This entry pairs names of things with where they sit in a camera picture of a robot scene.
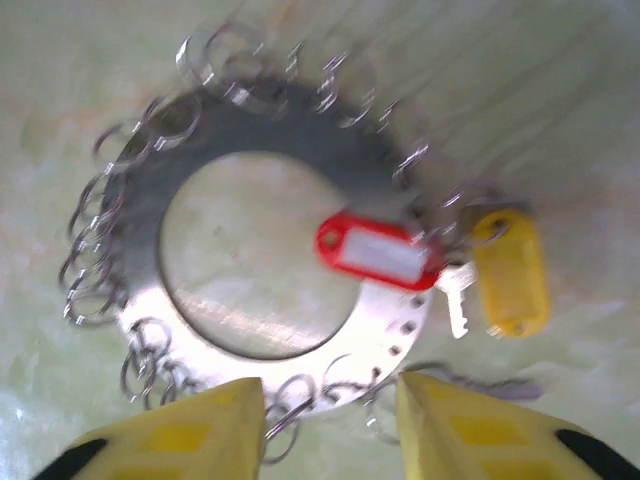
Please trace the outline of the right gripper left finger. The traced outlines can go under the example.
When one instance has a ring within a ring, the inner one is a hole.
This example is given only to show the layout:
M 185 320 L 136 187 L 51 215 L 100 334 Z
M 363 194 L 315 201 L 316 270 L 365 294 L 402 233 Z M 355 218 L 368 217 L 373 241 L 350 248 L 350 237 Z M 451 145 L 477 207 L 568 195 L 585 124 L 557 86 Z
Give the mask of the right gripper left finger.
M 30 480 L 259 480 L 265 397 L 243 378 L 85 433 Z

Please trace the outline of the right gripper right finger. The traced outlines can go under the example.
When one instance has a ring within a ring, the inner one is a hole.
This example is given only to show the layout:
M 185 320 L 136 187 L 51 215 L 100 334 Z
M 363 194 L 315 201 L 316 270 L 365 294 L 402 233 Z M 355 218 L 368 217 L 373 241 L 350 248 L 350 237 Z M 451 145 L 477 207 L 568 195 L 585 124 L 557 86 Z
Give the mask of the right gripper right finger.
M 406 480 L 640 480 L 581 427 L 416 372 L 397 378 Z

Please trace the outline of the yellow tag key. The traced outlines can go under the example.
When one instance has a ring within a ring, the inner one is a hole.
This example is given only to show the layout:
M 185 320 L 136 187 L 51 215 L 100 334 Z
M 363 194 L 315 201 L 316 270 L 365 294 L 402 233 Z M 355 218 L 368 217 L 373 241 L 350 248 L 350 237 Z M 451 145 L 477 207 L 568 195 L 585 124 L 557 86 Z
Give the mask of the yellow tag key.
M 436 288 L 447 299 L 454 338 L 468 333 L 465 291 L 477 289 L 488 330 L 524 338 L 551 313 L 544 249 L 527 203 L 479 198 L 460 212 L 458 238 Z

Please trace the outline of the red tag key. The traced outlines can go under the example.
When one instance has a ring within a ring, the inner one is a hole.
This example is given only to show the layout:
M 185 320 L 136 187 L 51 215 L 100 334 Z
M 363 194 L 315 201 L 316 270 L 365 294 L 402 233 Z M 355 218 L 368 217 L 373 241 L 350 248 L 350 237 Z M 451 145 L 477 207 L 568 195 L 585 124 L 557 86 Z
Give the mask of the red tag key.
M 444 269 L 444 249 L 435 240 L 414 240 L 398 224 L 343 210 L 316 230 L 314 247 L 329 268 L 410 292 L 433 287 Z

